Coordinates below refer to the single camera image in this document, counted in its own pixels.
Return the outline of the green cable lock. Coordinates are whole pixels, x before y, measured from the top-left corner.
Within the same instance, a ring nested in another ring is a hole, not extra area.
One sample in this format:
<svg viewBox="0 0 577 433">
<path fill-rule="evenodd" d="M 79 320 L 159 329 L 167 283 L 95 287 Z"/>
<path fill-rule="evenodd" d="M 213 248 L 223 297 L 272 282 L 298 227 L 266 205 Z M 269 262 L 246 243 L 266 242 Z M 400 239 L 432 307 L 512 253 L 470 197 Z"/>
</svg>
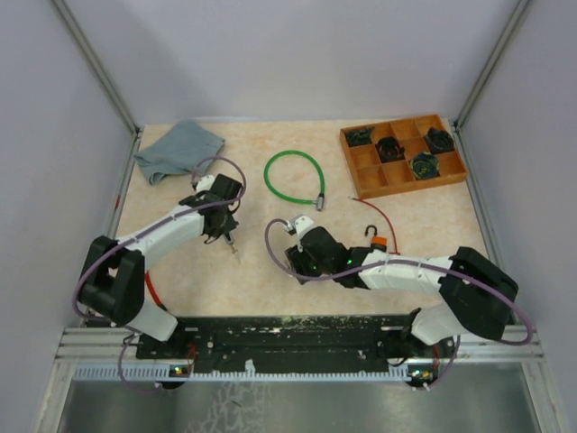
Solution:
<svg viewBox="0 0 577 433">
<path fill-rule="evenodd" d="M 285 180 L 283 180 L 283 185 L 287 186 L 289 183 L 293 184 L 291 187 L 289 194 L 284 189 L 278 189 L 276 184 L 271 181 L 270 173 L 271 169 L 276 165 L 276 163 L 281 159 L 298 157 L 302 160 L 306 160 L 316 172 L 316 176 L 318 179 L 317 185 L 317 194 L 315 198 L 309 196 L 295 196 L 293 192 L 297 191 L 296 184 L 301 180 L 307 180 L 307 175 L 303 174 L 301 171 L 297 172 L 283 172 L 282 175 L 284 176 Z M 302 152 L 300 150 L 286 150 L 281 151 L 274 154 L 265 164 L 263 169 L 263 180 L 268 188 L 268 190 L 275 195 L 276 197 L 285 200 L 287 202 L 298 204 L 302 206 L 314 206 L 316 211 L 320 212 L 325 209 L 325 174 L 320 166 L 320 164 L 306 152 Z"/>
</svg>

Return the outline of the orange black padlock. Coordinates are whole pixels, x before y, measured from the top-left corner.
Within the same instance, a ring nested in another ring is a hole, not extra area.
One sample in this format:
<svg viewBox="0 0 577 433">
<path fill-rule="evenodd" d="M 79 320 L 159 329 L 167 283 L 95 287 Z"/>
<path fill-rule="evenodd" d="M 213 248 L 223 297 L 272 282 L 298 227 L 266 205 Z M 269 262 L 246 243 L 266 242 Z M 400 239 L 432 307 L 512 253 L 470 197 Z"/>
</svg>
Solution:
<svg viewBox="0 0 577 433">
<path fill-rule="evenodd" d="M 375 225 L 365 227 L 364 236 L 370 239 L 370 246 L 373 249 L 386 253 L 388 251 L 388 241 L 386 237 L 379 236 L 378 228 Z"/>
</svg>

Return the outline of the red translucent cable lock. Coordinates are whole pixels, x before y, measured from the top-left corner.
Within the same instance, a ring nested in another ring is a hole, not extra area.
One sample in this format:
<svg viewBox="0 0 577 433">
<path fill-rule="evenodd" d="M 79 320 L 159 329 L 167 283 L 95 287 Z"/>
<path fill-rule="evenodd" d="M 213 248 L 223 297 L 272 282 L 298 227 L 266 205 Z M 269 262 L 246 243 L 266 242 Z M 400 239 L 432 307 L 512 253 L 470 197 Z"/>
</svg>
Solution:
<svg viewBox="0 0 577 433">
<path fill-rule="evenodd" d="M 145 281 L 146 288 L 148 289 L 148 292 L 149 292 L 153 302 L 155 303 L 155 305 L 158 306 L 159 308 L 161 308 L 162 310 L 167 311 L 168 309 L 166 308 L 164 303 L 160 300 L 158 293 L 154 288 L 154 285 L 152 283 L 151 276 L 150 276 L 149 272 L 144 273 L 144 281 Z"/>
</svg>

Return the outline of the silver key pair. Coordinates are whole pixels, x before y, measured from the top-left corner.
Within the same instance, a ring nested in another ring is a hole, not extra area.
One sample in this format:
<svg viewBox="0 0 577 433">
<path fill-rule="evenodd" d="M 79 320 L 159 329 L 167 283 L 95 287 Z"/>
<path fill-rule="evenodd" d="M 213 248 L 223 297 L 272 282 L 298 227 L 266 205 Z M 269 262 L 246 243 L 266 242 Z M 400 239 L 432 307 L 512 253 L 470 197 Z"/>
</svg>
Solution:
<svg viewBox="0 0 577 433">
<path fill-rule="evenodd" d="M 231 252 L 232 252 L 232 254 L 233 254 L 233 256 L 234 256 L 234 259 L 236 260 L 237 263 L 240 264 L 240 263 L 241 263 L 241 259 L 240 259 L 239 252 L 238 252 L 238 250 L 237 250 L 237 248 L 236 248 L 236 246 L 235 246 L 235 243 L 231 241 L 231 242 L 228 242 L 227 244 L 228 244 L 228 246 L 229 246 L 229 248 L 230 248 L 230 250 L 231 250 Z"/>
</svg>

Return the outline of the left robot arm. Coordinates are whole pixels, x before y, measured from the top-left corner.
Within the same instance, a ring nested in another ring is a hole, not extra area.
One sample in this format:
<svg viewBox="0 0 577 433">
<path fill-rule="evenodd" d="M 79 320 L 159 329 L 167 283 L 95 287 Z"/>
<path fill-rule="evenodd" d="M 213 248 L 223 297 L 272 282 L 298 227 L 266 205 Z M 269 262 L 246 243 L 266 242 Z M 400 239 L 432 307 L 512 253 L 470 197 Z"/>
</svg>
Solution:
<svg viewBox="0 0 577 433">
<path fill-rule="evenodd" d="M 89 246 L 74 301 L 119 327 L 155 339 L 159 351 L 170 358 L 186 351 L 188 337 L 177 330 L 178 320 L 145 299 L 145 274 L 185 242 L 202 238 L 205 244 L 225 239 L 234 242 L 234 204 L 245 186 L 224 174 L 207 175 L 195 193 L 156 222 L 119 239 L 99 236 Z"/>
</svg>

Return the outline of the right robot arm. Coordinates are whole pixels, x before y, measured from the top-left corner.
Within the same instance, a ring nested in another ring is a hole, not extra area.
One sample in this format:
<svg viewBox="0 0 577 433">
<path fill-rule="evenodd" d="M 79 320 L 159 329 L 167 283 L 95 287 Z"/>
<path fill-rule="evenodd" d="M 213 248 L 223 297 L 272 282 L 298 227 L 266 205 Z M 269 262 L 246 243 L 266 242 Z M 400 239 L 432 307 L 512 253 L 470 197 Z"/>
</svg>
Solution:
<svg viewBox="0 0 577 433">
<path fill-rule="evenodd" d="M 518 285 L 471 247 L 448 257 L 406 257 L 372 246 L 345 247 L 323 227 L 292 226 L 295 245 L 285 252 L 300 283 L 322 277 L 346 289 L 406 290 L 435 298 L 432 307 L 412 312 L 403 334 L 404 349 L 424 356 L 450 336 L 468 332 L 500 341 Z"/>
</svg>

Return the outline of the blue grey folded cloth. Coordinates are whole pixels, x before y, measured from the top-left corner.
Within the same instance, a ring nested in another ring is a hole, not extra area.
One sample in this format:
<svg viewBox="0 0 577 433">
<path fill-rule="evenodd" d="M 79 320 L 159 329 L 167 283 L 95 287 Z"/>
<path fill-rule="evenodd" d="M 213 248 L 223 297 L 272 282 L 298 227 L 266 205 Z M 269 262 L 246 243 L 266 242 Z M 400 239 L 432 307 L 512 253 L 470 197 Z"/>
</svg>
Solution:
<svg viewBox="0 0 577 433">
<path fill-rule="evenodd" d="M 205 174 L 212 158 L 224 148 L 224 138 L 192 119 L 174 124 L 152 145 L 139 150 L 135 163 L 152 186 L 169 176 Z"/>
</svg>

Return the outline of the wooden compartment tray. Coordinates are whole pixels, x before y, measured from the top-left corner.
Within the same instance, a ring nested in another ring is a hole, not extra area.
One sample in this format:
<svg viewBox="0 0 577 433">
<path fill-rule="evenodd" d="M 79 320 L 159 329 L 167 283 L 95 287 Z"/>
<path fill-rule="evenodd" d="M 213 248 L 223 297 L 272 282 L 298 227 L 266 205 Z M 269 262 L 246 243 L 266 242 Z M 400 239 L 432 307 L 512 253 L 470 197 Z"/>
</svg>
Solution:
<svg viewBox="0 0 577 433">
<path fill-rule="evenodd" d="M 463 182 L 468 170 L 438 114 L 348 126 L 340 143 L 359 198 Z"/>
</svg>

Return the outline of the green black rolled sock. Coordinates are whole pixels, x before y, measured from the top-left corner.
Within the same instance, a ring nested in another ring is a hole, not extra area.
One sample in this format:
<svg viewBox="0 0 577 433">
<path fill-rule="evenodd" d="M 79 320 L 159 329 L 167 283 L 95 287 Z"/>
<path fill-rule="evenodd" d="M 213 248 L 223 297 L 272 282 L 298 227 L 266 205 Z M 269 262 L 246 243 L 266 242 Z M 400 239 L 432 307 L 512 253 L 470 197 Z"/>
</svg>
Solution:
<svg viewBox="0 0 577 433">
<path fill-rule="evenodd" d="M 348 146 L 358 147 L 371 144 L 371 134 L 373 130 L 373 127 L 363 127 L 346 131 L 344 136 Z"/>
</svg>

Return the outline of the black orange rolled sock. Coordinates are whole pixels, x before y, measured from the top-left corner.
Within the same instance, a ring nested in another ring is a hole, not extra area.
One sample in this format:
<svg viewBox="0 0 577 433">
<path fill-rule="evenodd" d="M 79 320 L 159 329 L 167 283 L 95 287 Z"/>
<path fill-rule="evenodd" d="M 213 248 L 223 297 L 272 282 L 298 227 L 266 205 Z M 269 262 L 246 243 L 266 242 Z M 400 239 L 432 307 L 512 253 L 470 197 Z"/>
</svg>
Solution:
<svg viewBox="0 0 577 433">
<path fill-rule="evenodd" d="M 405 158 L 405 148 L 393 136 L 381 138 L 375 147 L 382 163 L 401 161 Z"/>
</svg>

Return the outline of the rolled dark sock in tray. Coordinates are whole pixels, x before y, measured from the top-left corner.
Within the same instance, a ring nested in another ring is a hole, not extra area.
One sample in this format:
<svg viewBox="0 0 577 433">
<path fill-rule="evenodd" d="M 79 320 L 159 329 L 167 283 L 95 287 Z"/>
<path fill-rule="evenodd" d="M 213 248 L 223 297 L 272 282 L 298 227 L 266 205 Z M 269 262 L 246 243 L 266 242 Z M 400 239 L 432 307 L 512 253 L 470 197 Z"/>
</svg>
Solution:
<svg viewBox="0 0 577 433">
<path fill-rule="evenodd" d="M 408 162 L 416 180 L 430 180 L 440 176 L 440 162 L 430 152 L 421 152 Z"/>
</svg>

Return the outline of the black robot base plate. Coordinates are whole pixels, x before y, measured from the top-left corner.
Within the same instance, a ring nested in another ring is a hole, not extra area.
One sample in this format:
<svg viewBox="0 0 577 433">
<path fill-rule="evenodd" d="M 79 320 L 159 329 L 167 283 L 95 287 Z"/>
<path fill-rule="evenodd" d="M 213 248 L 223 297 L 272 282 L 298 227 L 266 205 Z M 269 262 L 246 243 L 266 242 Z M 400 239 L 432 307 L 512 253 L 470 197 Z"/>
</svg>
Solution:
<svg viewBox="0 0 577 433">
<path fill-rule="evenodd" d="M 408 315 L 180 318 L 170 340 L 141 336 L 140 360 L 183 359 L 197 373 L 386 373 L 409 359 L 450 357 L 450 338 L 425 345 Z"/>
</svg>

